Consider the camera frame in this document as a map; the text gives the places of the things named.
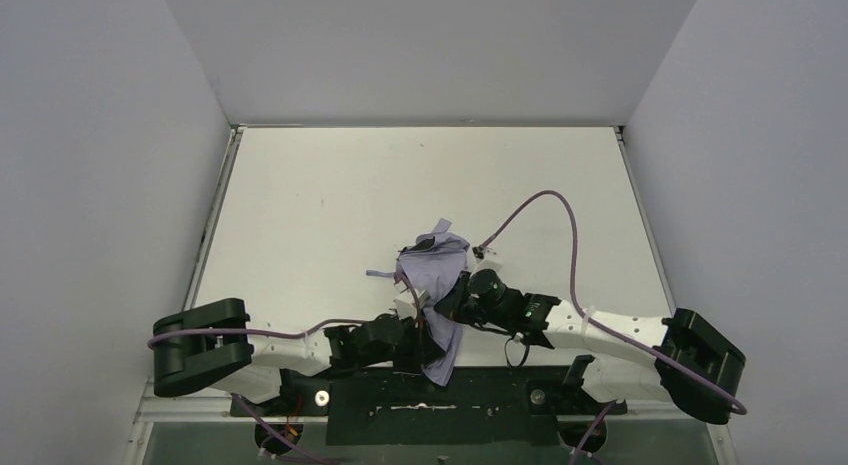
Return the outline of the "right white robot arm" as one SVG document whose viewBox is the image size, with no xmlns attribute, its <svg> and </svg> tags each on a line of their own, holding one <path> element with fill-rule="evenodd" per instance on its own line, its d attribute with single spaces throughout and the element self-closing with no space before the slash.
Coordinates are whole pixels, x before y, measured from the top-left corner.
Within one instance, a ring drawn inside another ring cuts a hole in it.
<svg viewBox="0 0 848 465">
<path fill-rule="evenodd" d="M 746 357 L 693 310 L 655 317 L 582 310 L 511 288 L 492 269 L 462 273 L 434 309 L 464 325 L 492 325 L 525 346 L 580 351 L 566 382 L 597 403 L 669 402 L 716 425 L 744 412 L 736 392 Z"/>
</svg>

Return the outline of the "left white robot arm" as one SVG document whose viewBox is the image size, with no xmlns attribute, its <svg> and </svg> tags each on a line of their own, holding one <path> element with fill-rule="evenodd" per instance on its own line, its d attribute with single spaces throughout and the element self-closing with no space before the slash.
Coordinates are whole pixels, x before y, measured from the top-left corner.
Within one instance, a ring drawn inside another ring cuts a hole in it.
<svg viewBox="0 0 848 465">
<path fill-rule="evenodd" d="M 212 388 L 260 404 L 280 396 L 285 372 L 346 376 L 380 363 L 419 372 L 440 354 L 422 319 L 386 313 L 330 318 L 300 331 L 252 325 L 228 298 L 159 319 L 148 342 L 154 393 L 175 398 Z"/>
</svg>

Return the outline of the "lavender folding umbrella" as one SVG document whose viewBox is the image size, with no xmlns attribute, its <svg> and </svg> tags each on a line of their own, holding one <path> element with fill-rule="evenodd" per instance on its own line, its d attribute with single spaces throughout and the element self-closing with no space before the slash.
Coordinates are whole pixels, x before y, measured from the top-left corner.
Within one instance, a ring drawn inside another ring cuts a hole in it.
<svg viewBox="0 0 848 465">
<path fill-rule="evenodd" d="M 470 243 L 451 232 L 451 225 L 451 221 L 442 218 L 430 232 L 416 237 L 413 245 L 399 252 L 393 272 L 366 272 L 372 277 L 403 281 L 415 292 L 427 294 L 428 299 L 420 302 L 420 310 L 429 327 L 430 336 L 444 355 L 424 366 L 422 371 L 438 386 L 447 385 L 452 376 L 464 330 L 461 324 L 435 311 L 435 304 L 447 297 L 461 273 L 467 270 Z"/>
</svg>

